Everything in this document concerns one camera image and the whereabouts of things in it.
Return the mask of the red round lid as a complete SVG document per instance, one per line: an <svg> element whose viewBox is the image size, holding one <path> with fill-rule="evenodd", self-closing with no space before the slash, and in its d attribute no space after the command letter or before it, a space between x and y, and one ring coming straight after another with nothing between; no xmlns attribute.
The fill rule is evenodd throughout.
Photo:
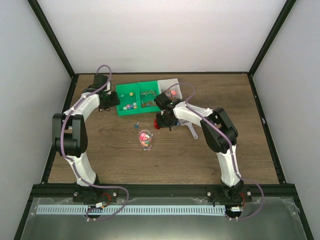
<svg viewBox="0 0 320 240"><path fill-rule="evenodd" d="M157 130L159 130L161 128L161 127L159 127L158 122L157 122L156 119L154 120L153 125L154 125L154 128L157 129Z"/></svg>

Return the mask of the lilac slotted plastic scoop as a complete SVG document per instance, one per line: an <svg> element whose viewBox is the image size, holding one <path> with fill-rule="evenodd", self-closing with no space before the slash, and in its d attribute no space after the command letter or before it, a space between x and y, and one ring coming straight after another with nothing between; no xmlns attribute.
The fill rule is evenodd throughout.
<svg viewBox="0 0 320 240"><path fill-rule="evenodd" d="M188 129L190 130L190 132L191 132L191 134L192 134L192 137L193 137L194 139L198 139L198 138L199 138L198 134L196 133L196 131L195 131L194 127L193 127L193 124L192 124L190 121L187 121L187 120L185 120L185 119L179 119L178 121L179 121L179 124L180 124L181 126L186 126L186 127L188 127Z"/></svg>

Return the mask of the green bin with star candies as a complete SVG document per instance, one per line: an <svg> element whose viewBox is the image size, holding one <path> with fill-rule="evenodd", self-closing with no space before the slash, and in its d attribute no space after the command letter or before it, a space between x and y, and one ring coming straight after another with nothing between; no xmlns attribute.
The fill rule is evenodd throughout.
<svg viewBox="0 0 320 240"><path fill-rule="evenodd" d="M140 97L136 83L118 84L116 92L120 100L120 104L116 106L118 116L138 115L140 113Z"/></svg>

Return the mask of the green bin with square lollipops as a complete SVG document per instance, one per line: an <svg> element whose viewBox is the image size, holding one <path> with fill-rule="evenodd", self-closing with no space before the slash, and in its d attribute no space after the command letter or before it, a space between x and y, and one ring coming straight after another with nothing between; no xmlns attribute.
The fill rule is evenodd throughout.
<svg viewBox="0 0 320 240"><path fill-rule="evenodd" d="M160 109L155 103L155 98L160 94L158 82L144 81L137 83L139 96L139 111L141 114L159 112Z"/></svg>

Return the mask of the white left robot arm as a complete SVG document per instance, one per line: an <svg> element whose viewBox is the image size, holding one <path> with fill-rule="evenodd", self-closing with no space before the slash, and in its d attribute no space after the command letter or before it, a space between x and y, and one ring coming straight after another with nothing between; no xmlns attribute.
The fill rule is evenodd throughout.
<svg viewBox="0 0 320 240"><path fill-rule="evenodd" d="M68 110L52 117L53 147L70 165L76 183L86 187L84 195L91 202L101 198L104 187L98 185L97 174L87 155L86 120L96 109L103 111L119 104L118 94L112 91L111 77L95 74L93 84L84 90L79 99Z"/></svg>

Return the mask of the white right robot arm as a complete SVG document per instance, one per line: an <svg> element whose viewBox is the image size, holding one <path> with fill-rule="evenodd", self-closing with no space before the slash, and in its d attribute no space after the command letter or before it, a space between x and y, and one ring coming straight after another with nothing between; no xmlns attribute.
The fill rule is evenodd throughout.
<svg viewBox="0 0 320 240"><path fill-rule="evenodd" d="M179 120L201 127L206 144L218 158L223 198L236 200L244 185L236 156L238 131L225 110L197 107L179 98L171 100L165 93L154 101L161 110L155 120L159 128L171 128Z"/></svg>

